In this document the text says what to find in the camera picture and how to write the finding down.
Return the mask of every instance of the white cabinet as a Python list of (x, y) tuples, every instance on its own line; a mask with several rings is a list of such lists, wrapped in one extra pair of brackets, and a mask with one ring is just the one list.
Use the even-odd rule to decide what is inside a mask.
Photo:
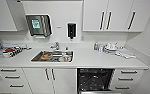
[(83, 31), (124, 31), (133, 0), (84, 0)]
[(109, 0), (104, 31), (124, 31), (133, 0)]
[(143, 31), (150, 18), (150, 0), (134, 0), (125, 30)]
[(77, 69), (53, 69), (55, 94), (77, 94)]
[(23, 68), (33, 93), (77, 94), (76, 69)]
[(150, 0), (84, 0), (83, 31), (141, 32)]
[(33, 93), (54, 94), (51, 70), (48, 68), (23, 68)]
[(0, 0), (0, 31), (26, 29), (27, 24), (22, 3), (17, 0)]
[(32, 93), (22, 68), (0, 68), (0, 77), (0, 93)]
[(102, 31), (108, 0), (84, 0), (83, 31)]
[(139, 82), (142, 74), (143, 70), (115, 69), (109, 88), (121, 91), (122, 94), (129, 94)]

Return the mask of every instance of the dishwasher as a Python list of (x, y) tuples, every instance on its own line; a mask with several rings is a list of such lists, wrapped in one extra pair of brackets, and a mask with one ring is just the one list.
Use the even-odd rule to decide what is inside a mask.
[(109, 89), (113, 72), (114, 69), (78, 68), (78, 94), (121, 94), (118, 91)]

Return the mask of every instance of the black soap dispenser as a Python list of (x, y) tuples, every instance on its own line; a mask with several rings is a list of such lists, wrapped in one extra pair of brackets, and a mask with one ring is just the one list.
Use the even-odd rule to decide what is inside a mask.
[(76, 24), (75, 23), (68, 23), (68, 37), (72, 40), (76, 37)]

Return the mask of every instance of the lower cabinet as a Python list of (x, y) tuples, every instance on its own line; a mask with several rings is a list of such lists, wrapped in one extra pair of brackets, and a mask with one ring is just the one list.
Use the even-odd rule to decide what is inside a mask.
[(53, 69), (55, 94), (77, 94), (77, 69)]
[(110, 83), (110, 89), (130, 94), (139, 82), (143, 70), (115, 69)]
[(33, 93), (77, 94), (77, 69), (23, 68)]
[(22, 68), (0, 68), (0, 93), (32, 94)]

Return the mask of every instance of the cabinet handle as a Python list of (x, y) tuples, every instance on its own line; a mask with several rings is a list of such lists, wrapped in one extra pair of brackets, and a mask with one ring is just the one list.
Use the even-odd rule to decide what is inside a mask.
[(53, 80), (55, 80), (55, 76), (54, 76), (54, 73), (53, 73), (53, 69), (52, 69), (52, 75), (53, 75)]
[(20, 78), (20, 76), (5, 76), (5, 78), (12, 78), (12, 79), (16, 79), (16, 78)]
[(47, 79), (49, 80), (49, 77), (48, 77), (48, 69), (45, 69), (45, 73), (46, 73)]
[(127, 74), (127, 73), (137, 73), (137, 71), (134, 71), (134, 72), (124, 72), (124, 71), (121, 71), (121, 73), (123, 73), (123, 74)]
[(130, 79), (122, 79), (122, 78), (118, 78), (118, 80), (127, 80), (127, 81), (133, 81), (133, 78), (130, 78)]
[(15, 72), (15, 71), (17, 71), (16, 69), (12, 69), (12, 70), (5, 70), (5, 69), (1, 69), (1, 71), (4, 71), (4, 72)]
[(132, 23), (133, 23), (133, 19), (134, 19), (134, 17), (135, 17), (135, 14), (136, 14), (136, 12), (133, 12), (132, 19), (131, 19), (131, 21), (130, 21), (128, 30), (129, 30), (129, 29), (131, 28), (131, 26), (132, 26)]
[(107, 29), (109, 28), (109, 23), (111, 21), (111, 12), (109, 12), (109, 19), (108, 19), (108, 25), (107, 25)]
[(129, 89), (129, 87), (115, 87), (115, 89)]
[(24, 87), (24, 85), (10, 85), (10, 87)]
[(100, 30), (102, 29), (102, 23), (103, 23), (103, 20), (104, 20), (104, 12), (102, 12), (102, 19), (101, 19)]

